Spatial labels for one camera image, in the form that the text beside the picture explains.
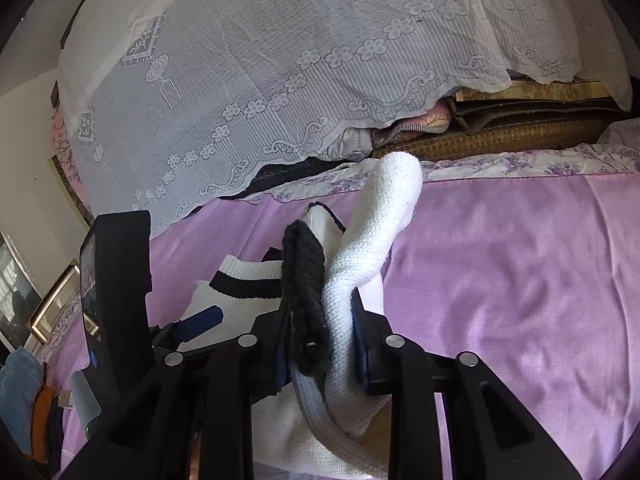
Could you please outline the white black-striped knit sweater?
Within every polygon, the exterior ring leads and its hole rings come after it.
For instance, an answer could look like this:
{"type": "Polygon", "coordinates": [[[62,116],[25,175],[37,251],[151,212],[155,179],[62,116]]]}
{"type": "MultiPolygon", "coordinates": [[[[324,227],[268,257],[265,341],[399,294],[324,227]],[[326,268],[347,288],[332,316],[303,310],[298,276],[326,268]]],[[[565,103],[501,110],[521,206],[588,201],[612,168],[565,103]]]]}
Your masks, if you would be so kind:
{"type": "Polygon", "coordinates": [[[325,204],[312,203],[286,228],[280,259],[228,255],[210,281],[196,283],[181,319],[211,306],[224,319],[179,344],[181,351],[245,334],[281,300],[291,305],[292,382],[252,408],[257,463],[326,478],[387,477],[390,401],[358,385],[352,293],[359,292],[364,310],[383,313],[382,266],[421,188],[420,162],[388,154],[369,174],[347,226],[325,204]]]}

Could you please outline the blue and orange clothes pile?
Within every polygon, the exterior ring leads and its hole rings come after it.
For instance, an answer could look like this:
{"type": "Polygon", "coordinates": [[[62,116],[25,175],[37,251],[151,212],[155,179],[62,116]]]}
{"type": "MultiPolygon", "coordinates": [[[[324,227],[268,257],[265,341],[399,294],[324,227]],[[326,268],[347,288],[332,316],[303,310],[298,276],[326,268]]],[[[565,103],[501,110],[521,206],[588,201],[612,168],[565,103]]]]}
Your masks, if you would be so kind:
{"type": "Polygon", "coordinates": [[[58,468],[63,409],[44,381],[44,369],[23,347],[1,367],[1,420],[20,451],[33,462],[58,468]]]}

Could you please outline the gold framed picture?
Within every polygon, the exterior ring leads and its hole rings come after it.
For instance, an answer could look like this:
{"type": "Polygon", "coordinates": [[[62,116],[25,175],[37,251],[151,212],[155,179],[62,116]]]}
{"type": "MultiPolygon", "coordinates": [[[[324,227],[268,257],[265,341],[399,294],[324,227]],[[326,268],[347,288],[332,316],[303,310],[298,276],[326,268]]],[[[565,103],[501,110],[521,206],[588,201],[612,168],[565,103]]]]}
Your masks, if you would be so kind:
{"type": "Polygon", "coordinates": [[[29,331],[40,344],[45,344],[50,339],[58,318],[76,297],[79,290],[79,277],[79,264],[73,260],[66,266],[29,318],[29,331]]]}

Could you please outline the purple bed sheet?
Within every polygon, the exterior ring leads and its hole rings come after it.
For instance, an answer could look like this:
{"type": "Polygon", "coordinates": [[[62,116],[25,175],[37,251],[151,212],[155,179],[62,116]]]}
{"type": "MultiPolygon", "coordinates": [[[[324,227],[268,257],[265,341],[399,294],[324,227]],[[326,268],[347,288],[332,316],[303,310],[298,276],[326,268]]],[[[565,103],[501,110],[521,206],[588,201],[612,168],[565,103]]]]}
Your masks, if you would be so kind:
{"type": "MultiPolygon", "coordinates": [[[[625,142],[426,162],[382,271],[393,329],[478,353],[584,479],[639,479],[639,152],[625,142]]],[[[183,314],[225,256],[279,247],[311,202],[347,222],[375,165],[212,200],[171,226],[151,242],[150,322],[183,314]]]]}

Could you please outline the black mesh fabric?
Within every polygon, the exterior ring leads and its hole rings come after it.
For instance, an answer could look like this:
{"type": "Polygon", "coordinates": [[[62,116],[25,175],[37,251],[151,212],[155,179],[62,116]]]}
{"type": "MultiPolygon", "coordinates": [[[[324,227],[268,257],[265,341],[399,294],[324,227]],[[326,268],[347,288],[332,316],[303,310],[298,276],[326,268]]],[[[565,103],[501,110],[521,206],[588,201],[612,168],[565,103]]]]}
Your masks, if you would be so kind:
{"type": "Polygon", "coordinates": [[[334,169],[341,164],[344,164],[344,160],[322,160],[317,157],[309,157],[292,165],[266,165],[258,171],[247,188],[233,195],[221,196],[221,199],[240,200],[255,193],[271,190],[285,183],[318,176],[318,174],[334,169]]]}

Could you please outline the white lace cover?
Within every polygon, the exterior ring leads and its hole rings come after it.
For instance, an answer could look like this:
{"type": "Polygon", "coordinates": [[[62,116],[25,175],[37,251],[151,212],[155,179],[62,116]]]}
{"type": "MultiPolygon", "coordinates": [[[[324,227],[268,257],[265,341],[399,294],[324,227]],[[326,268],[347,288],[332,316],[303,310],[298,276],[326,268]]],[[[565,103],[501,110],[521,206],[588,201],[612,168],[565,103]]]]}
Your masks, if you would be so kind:
{"type": "Polygon", "coordinates": [[[341,159],[516,75],[631,104],[602,0],[86,0],[58,88],[92,213],[145,209],[160,234],[262,167],[341,159]]]}

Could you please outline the woven bamboo mat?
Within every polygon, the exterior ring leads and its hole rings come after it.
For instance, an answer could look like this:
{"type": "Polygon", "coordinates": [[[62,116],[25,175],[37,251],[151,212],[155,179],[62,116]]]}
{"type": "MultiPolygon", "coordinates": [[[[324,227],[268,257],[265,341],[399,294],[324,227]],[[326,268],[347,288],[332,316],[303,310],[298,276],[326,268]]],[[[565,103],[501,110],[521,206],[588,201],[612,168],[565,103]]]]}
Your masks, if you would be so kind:
{"type": "Polygon", "coordinates": [[[444,133],[386,145],[372,155],[403,151],[439,162],[502,152],[562,150],[597,141],[607,126],[629,117],[600,81],[537,84],[518,79],[497,93],[464,88],[442,100],[451,112],[444,133]]]}

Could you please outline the pink floral pillow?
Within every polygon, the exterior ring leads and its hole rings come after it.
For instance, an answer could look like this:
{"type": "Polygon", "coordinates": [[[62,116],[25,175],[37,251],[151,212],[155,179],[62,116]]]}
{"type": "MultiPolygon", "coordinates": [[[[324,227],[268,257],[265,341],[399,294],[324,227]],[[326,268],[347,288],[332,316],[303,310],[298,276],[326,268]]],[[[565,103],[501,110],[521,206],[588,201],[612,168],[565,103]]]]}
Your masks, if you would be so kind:
{"type": "Polygon", "coordinates": [[[439,100],[427,113],[399,119],[385,128],[346,128],[323,152],[327,160],[351,160],[359,162],[378,148],[414,140],[424,134],[444,133],[451,120],[451,112],[445,100],[439,100]]]}

